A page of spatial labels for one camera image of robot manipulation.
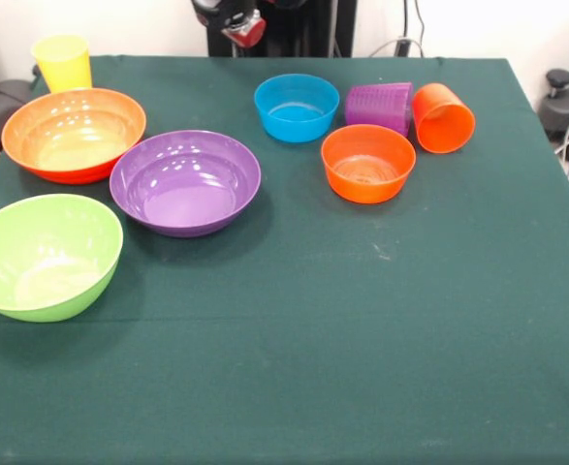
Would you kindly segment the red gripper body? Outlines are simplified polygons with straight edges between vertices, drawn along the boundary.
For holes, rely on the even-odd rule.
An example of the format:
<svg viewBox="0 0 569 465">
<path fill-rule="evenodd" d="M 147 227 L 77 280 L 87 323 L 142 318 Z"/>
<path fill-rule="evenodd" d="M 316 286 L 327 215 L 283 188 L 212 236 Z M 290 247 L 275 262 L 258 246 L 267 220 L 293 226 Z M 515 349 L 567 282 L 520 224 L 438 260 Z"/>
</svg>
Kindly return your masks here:
<svg viewBox="0 0 569 465">
<path fill-rule="evenodd" d="M 238 47 L 251 48 L 263 37 L 267 23 L 261 17 L 248 17 L 241 24 L 226 29 L 226 36 Z"/>
</svg>

